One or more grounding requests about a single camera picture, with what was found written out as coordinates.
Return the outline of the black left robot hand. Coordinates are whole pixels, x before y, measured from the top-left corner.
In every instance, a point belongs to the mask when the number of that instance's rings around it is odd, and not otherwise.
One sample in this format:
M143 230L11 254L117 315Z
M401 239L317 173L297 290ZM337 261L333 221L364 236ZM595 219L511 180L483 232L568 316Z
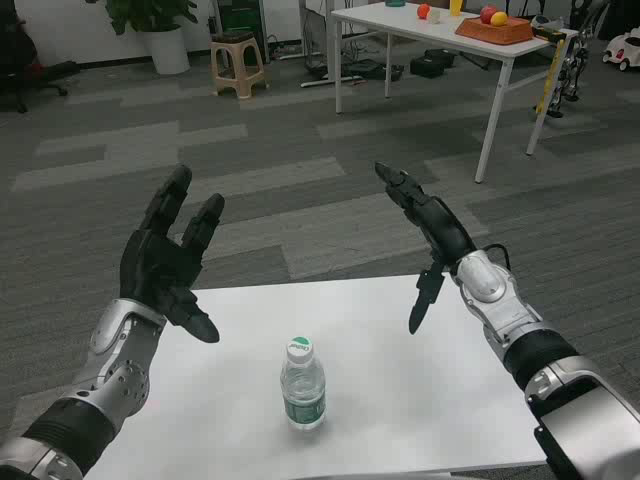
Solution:
M220 340L219 331L198 307L191 288L202 270L203 255L219 225L225 199L218 193L209 197L176 243L168 233L191 180L190 168L180 165L156 191L122 254L120 296L146 305L172 325L212 344Z

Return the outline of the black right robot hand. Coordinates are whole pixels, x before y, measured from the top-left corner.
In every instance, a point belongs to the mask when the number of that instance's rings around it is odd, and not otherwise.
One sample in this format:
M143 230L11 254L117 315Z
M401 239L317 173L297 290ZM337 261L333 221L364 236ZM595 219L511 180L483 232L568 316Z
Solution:
M454 271L459 261L476 250L467 230L439 197L424 192L408 173L376 162L376 175L385 183L389 198L424 235L431 247L432 263L418 278L417 300L411 310L408 327L415 334L429 306L434 304L444 283L444 272Z

